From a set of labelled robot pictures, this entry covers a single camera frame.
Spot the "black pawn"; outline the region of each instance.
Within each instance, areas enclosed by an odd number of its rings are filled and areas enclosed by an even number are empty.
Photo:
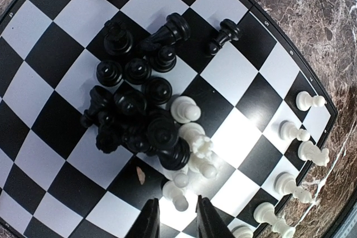
[[[150,57],[150,64],[157,72],[169,72],[176,65],[176,53],[173,47],[164,46],[159,51],[156,57]]]
[[[221,29],[218,36],[209,43],[209,53],[214,56],[226,42],[240,39],[238,26],[230,19],[224,19],[220,23]]]
[[[166,79],[154,77],[146,83],[144,94],[152,104],[165,104],[172,96],[172,86]]]
[[[133,85],[144,84],[151,76],[151,66],[144,60],[134,58],[125,65],[125,79]]]
[[[107,21],[104,30],[104,48],[108,54],[119,56],[130,52],[134,43],[133,35],[122,23]]]
[[[116,86],[122,77],[123,69],[115,61],[102,61],[97,65],[97,79],[103,86]]]

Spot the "marble surface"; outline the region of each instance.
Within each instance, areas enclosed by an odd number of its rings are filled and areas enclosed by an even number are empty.
[[[11,0],[0,0],[0,13]],[[290,200],[281,212],[295,237],[317,238],[333,223],[357,183],[357,0],[256,0],[305,56],[332,97],[339,117],[325,147],[331,161],[313,167],[302,185],[313,205]],[[12,237],[0,227],[0,238]],[[279,237],[267,228],[260,237]]]

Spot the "black chess piece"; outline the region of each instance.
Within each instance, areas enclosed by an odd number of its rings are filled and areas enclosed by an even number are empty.
[[[238,25],[230,19],[221,21],[220,26],[221,29],[219,30],[217,37],[209,43],[208,49],[212,56],[216,55],[226,42],[239,40],[241,37]]]
[[[80,118],[80,123],[83,127],[88,128],[96,120],[96,116],[101,110],[110,107],[113,95],[107,89],[101,86],[94,86],[89,92],[90,107],[84,111]]]
[[[122,22],[107,21],[104,24],[104,34],[104,48],[110,55],[124,55],[133,48],[133,35],[125,29]]]
[[[124,77],[133,85],[144,84],[150,76],[151,66],[144,59],[134,58],[125,65]]]
[[[155,57],[149,57],[151,67],[158,72],[169,72],[176,65],[175,49],[171,46],[162,47]]]
[[[172,86],[162,77],[153,77],[144,86],[144,94],[152,104],[165,104],[172,96]]]
[[[97,79],[103,86],[116,86],[122,81],[123,69],[115,61],[102,61],[97,65]]]

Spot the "marble table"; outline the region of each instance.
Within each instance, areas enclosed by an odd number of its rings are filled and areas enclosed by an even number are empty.
[[[11,0],[0,0],[0,14]],[[302,52],[339,111],[327,139],[331,161],[311,168],[302,185],[318,194],[309,206],[290,200],[281,211],[295,237],[317,238],[331,226],[357,183],[357,0],[256,0]],[[0,238],[13,236],[0,226]],[[279,237],[267,228],[260,237]]]

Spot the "white square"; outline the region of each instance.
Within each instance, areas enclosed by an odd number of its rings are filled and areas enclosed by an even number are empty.
[[[4,101],[30,128],[52,93],[53,88],[23,62],[4,95]]]
[[[106,189],[133,154],[122,146],[111,154],[103,153],[95,145],[97,134],[97,128],[89,128],[67,161],[92,181]]]
[[[183,14],[187,9],[188,5],[182,0],[129,0],[121,11],[149,33],[154,33],[166,23],[167,15]]]
[[[125,237],[140,210],[107,192],[87,220],[116,237]]]
[[[224,19],[238,23],[248,12],[239,0],[196,0],[191,8],[217,30]]]
[[[215,207],[236,217],[259,189],[257,184],[236,170],[211,202]]]
[[[0,217],[21,234],[25,232],[32,219],[32,215],[5,191],[2,191],[0,195]]]
[[[280,201],[284,195],[280,195],[275,191],[274,184],[277,177],[282,173],[289,173],[296,178],[299,175],[299,170],[297,170],[296,167],[283,156],[262,185],[262,188],[278,201]]]
[[[100,61],[84,50],[62,78],[56,91],[81,113],[90,105],[89,91],[98,85],[95,76]]]
[[[312,138],[317,143],[324,132],[327,123],[329,122],[331,114],[326,106],[311,107],[303,121],[306,130],[311,134]]]
[[[293,58],[277,42],[259,72],[284,99],[299,70]]]
[[[2,37],[25,59],[51,22],[34,4],[26,1],[7,25]]]
[[[263,135],[282,153],[285,154],[288,149],[291,140],[284,140],[280,138],[279,130],[284,122],[293,122],[297,128],[301,127],[301,121],[290,109],[290,107],[283,101],[272,120],[265,128]]]
[[[87,45],[119,10],[107,0],[71,0],[55,23],[82,46]]]
[[[15,164],[43,189],[48,190],[65,160],[32,130],[28,133]]]
[[[160,206],[160,222],[174,228],[178,231],[183,231],[194,218],[196,217],[196,205],[197,195],[187,191],[185,197],[189,203],[189,207],[186,211],[180,212],[175,209],[172,201],[167,200],[165,197],[161,197],[159,200]]]
[[[226,43],[201,76],[236,106],[258,70],[231,43]]]
[[[48,192],[33,216],[64,238],[69,237],[83,219]]]
[[[233,108],[212,137],[213,151],[231,166],[238,168],[261,135],[249,119]]]

